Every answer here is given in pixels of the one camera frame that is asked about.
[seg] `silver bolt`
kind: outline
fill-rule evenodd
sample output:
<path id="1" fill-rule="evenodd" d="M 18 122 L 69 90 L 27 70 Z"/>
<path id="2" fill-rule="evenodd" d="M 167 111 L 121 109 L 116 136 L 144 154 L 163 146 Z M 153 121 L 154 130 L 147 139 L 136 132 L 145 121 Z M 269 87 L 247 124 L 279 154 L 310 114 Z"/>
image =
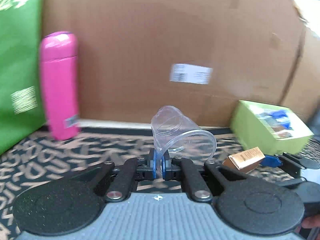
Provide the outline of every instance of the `silver bolt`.
<path id="1" fill-rule="evenodd" d="M 206 191 L 206 190 L 198 190 L 198 191 L 196 191 L 195 196 L 197 198 L 205 199 L 205 198 L 209 198 L 210 197 L 210 193 L 208 191 Z"/>
<path id="2" fill-rule="evenodd" d="M 107 197 L 110 199 L 119 199 L 122 197 L 122 193 L 119 191 L 110 191 L 107 193 Z"/>

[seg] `pink thermos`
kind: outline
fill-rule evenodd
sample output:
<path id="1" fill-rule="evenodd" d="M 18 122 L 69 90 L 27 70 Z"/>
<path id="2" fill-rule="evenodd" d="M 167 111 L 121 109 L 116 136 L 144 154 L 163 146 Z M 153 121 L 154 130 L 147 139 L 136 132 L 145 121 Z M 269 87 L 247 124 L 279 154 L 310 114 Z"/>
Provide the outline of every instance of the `pink thermos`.
<path id="1" fill-rule="evenodd" d="M 76 86 L 77 39 L 69 32 L 46 36 L 40 47 L 40 77 L 49 130 L 57 140 L 79 132 Z"/>

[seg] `black circular cover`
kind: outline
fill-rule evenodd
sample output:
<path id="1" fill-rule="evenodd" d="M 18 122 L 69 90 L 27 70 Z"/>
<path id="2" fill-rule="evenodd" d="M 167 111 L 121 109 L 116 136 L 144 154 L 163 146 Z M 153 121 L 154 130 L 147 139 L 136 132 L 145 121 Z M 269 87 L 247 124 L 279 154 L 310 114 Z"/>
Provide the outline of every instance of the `black circular cover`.
<path id="1" fill-rule="evenodd" d="M 101 200 L 83 182 L 57 180 L 25 191 L 13 203 L 21 230 L 43 236 L 77 231 L 100 213 Z"/>
<path id="2" fill-rule="evenodd" d="M 230 182 L 217 201 L 217 210 L 232 227 L 259 236 L 291 231 L 304 215 L 296 193 L 260 179 Z"/>

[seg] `plastic cup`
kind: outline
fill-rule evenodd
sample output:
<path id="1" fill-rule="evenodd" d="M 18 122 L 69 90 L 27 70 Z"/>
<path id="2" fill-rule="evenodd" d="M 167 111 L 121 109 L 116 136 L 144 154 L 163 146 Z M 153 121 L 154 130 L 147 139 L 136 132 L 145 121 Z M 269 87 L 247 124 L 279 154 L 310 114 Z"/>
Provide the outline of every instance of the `plastic cup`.
<path id="1" fill-rule="evenodd" d="M 164 106 L 151 120 L 157 169 L 161 170 L 161 158 L 168 150 L 169 155 L 192 158 L 201 154 L 202 160 L 210 160 L 217 147 L 212 133 L 202 130 L 190 118 L 174 106 Z"/>

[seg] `brown cardboard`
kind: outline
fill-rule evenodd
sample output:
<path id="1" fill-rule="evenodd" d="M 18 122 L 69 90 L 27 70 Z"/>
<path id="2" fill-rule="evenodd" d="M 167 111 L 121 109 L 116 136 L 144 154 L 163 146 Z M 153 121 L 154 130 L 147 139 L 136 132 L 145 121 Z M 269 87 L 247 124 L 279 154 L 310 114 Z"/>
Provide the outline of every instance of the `brown cardboard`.
<path id="1" fill-rule="evenodd" d="M 260 151 L 258 147 L 255 147 L 250 150 L 229 155 L 223 162 L 223 165 L 247 173 L 255 169 L 264 158 L 265 156 L 262 151 Z"/>
<path id="2" fill-rule="evenodd" d="M 306 122 L 320 102 L 320 38 L 306 30 L 303 52 L 282 106 Z"/>
<path id="3" fill-rule="evenodd" d="M 45 0 L 43 35 L 60 30 L 79 39 L 82 118 L 150 122 L 174 105 L 227 126 L 239 99 L 280 102 L 304 26 L 292 0 Z M 211 67 L 209 84 L 170 82 L 175 63 Z"/>

